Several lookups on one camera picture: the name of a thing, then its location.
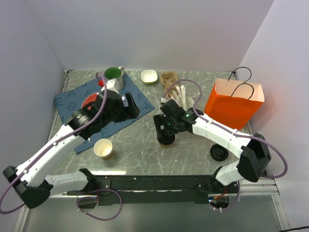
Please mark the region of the black coffee cup lid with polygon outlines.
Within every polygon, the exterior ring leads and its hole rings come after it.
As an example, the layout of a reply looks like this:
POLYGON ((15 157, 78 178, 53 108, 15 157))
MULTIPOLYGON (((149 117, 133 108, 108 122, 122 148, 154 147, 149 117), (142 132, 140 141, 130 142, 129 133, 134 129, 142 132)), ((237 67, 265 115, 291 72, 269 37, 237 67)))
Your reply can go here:
POLYGON ((173 143, 175 141, 175 135, 157 137, 157 140, 158 140, 158 142, 173 143))

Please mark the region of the brown paper cup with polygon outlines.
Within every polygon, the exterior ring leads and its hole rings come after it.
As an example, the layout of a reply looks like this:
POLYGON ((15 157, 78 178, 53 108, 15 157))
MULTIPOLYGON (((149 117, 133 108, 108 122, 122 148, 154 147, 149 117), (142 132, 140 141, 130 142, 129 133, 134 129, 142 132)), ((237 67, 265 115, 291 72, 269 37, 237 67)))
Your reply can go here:
POLYGON ((168 149, 168 148, 172 147, 173 143, 159 142, 159 145, 160 145, 160 147, 163 148, 163 149, 168 149))
POLYGON ((103 160, 110 160, 113 157, 113 145, 108 139, 100 139, 94 145, 94 153, 103 160))

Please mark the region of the cardboard cup carrier tray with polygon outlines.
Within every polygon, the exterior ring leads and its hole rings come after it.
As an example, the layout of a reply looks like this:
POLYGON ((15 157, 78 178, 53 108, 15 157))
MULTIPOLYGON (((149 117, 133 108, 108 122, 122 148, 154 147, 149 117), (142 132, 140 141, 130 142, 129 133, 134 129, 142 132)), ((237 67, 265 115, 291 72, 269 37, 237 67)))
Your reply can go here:
MULTIPOLYGON (((164 93, 170 88, 170 86, 178 81, 178 76, 176 72, 165 71, 160 75, 160 82, 164 86, 164 93)), ((179 95, 180 87, 178 84, 175 84, 166 94, 166 99, 176 98, 179 95)))

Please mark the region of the orange paper bag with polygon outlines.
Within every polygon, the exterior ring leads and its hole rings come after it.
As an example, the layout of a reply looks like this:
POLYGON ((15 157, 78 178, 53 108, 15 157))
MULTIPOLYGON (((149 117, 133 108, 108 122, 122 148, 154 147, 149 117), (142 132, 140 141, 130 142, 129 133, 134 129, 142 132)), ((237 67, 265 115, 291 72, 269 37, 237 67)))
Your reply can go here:
POLYGON ((229 78, 217 78, 214 82, 204 113, 232 129, 242 129, 265 102, 261 84, 251 83, 252 71, 247 67, 234 69, 229 78), (233 80, 239 69, 247 69, 249 77, 233 80))

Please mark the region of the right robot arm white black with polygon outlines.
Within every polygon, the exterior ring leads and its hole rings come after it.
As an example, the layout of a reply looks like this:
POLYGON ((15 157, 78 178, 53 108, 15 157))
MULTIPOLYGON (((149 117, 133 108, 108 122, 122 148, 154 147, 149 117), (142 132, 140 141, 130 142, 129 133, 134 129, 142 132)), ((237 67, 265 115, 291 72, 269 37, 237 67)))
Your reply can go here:
POLYGON ((211 177, 211 188, 223 192, 229 184, 247 180, 257 182, 271 161, 270 151, 262 141, 264 137, 231 129, 210 118, 200 110, 189 108, 185 111, 174 100, 161 107, 161 114, 153 117, 158 142, 169 146, 175 141, 175 135, 181 132, 202 136, 213 141, 237 160, 227 166, 219 167, 211 177))

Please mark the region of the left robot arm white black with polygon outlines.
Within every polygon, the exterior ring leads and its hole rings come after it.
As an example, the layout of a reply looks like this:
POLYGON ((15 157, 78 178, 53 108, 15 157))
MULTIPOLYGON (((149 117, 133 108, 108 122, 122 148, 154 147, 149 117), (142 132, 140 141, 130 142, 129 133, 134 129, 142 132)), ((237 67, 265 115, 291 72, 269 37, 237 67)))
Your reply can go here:
POLYGON ((74 111, 58 133, 28 161, 18 167, 8 166, 3 174, 29 209, 43 204, 50 196, 81 191, 91 194, 96 186, 95 176, 86 168, 71 174, 49 175, 62 156, 79 146, 93 134, 112 122, 136 119, 140 110, 132 94, 125 93, 127 106, 120 94, 104 90, 96 99, 74 111))

